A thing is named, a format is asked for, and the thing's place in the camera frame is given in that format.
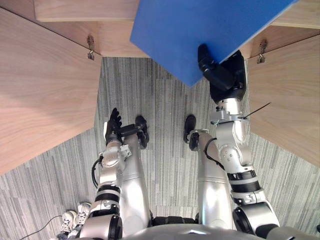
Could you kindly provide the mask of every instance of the shoe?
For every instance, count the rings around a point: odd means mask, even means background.
[[[83,225],[90,213],[91,204],[83,202],[78,205],[78,214],[76,215],[75,225]]]
[[[71,230],[75,226],[77,213],[75,211],[66,211],[62,215],[62,225],[61,225],[61,232],[62,233],[70,233]]]
[[[192,130],[196,128],[196,117],[193,114],[190,114],[186,117],[185,123],[184,123],[184,133],[183,133],[183,141],[188,144],[189,140],[188,135]]]

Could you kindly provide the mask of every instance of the metal hinge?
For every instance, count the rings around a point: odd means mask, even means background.
[[[263,54],[266,52],[267,45],[267,40],[263,39],[260,43],[260,54],[258,56],[258,59],[256,60],[256,64],[262,64],[266,61],[266,58]]]
[[[86,42],[89,45],[90,52],[88,53],[88,59],[95,60],[94,52],[95,52],[95,40],[92,35],[88,35],[86,38]]]

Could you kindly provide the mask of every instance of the black wire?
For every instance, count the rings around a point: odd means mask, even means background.
[[[257,110],[254,110],[253,112],[249,113],[247,116],[239,116],[239,119],[247,119],[250,115],[260,111],[261,109],[265,108],[266,106],[268,106],[271,102],[268,102],[266,105],[263,105],[262,107],[258,108]]]
[[[204,154],[206,155],[206,157],[207,157],[208,159],[214,161],[217,165],[220,166],[220,168],[222,168],[223,170],[225,170],[225,167],[224,167],[220,162],[218,162],[217,160],[213,159],[213,158],[212,158],[211,156],[209,156],[208,153],[207,153],[209,144],[210,144],[212,141],[214,141],[214,140],[217,140],[217,138],[216,138],[216,137],[211,138],[211,139],[206,143],[203,152],[204,152]]]
[[[95,188],[97,189],[98,188],[98,182],[96,180],[96,175],[95,175],[95,170],[96,170],[96,165],[98,163],[101,163],[102,159],[104,157],[103,156],[100,156],[92,165],[92,168],[91,168],[91,178],[92,178],[92,183],[93,185],[95,186]]]
[[[62,217],[62,216],[61,216],[61,215],[54,216],[53,218],[51,218],[51,219],[47,222],[46,225],[44,225],[43,228],[41,228],[40,230],[35,231],[35,232],[33,232],[33,233],[31,233],[31,234],[29,234],[29,235],[27,235],[27,236],[24,236],[23,238],[20,238],[19,240],[25,239],[25,238],[27,238],[27,237],[30,237],[30,236],[33,235],[33,234],[36,234],[36,233],[40,232],[41,230],[43,230],[43,229],[52,221],[52,219],[55,219],[55,218],[58,218],[58,217]]]

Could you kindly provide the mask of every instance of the metal bracket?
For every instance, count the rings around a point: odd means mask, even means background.
[[[194,130],[190,131],[189,136],[191,136],[192,134],[195,134],[195,133],[209,134],[209,130],[208,129],[194,129]]]
[[[89,45],[90,52],[88,53],[88,59],[95,60],[94,52],[95,52],[95,40],[92,35],[88,35],[86,38],[86,42]]]
[[[123,159],[126,159],[132,155],[128,144],[120,146],[120,154],[123,157]]]
[[[266,58],[263,54],[266,52],[267,46],[268,46],[267,40],[263,39],[260,43],[260,54],[258,56],[258,59],[256,60],[256,64],[262,64],[266,61]]]
[[[246,121],[246,119],[241,117],[242,115],[230,114],[230,112],[226,110],[215,111],[211,114],[211,124],[217,125],[219,123],[232,122],[236,120]]]

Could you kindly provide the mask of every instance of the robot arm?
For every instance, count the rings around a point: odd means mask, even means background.
[[[137,167],[139,166],[137,161],[140,161],[137,158],[137,144],[140,144],[140,149],[144,149],[149,141],[146,121],[142,116],[138,116],[135,124],[123,127],[121,125],[121,117],[115,108],[107,122],[106,150],[100,154],[99,158],[101,170],[99,184],[96,186],[97,193],[88,218],[79,234],[81,238],[121,239],[125,223],[130,222],[121,212],[129,215],[138,227],[139,225],[147,227],[149,223],[149,206],[143,199],[138,199],[139,196],[144,195],[146,187],[141,183],[143,170]],[[92,180],[96,182],[94,172]],[[123,204],[124,196],[133,198],[132,194],[128,193],[128,188],[137,191],[133,194],[136,199],[131,199],[130,202]],[[138,219],[134,218],[136,213],[140,214]]]
[[[240,109],[246,91],[244,59],[237,51],[222,64],[215,63],[202,44],[198,48],[198,63],[217,104],[211,115],[211,123],[216,125],[216,161],[226,171],[232,200],[238,205],[232,213],[234,223],[238,231],[259,236],[279,227],[279,221],[260,187],[248,148],[247,120]]]

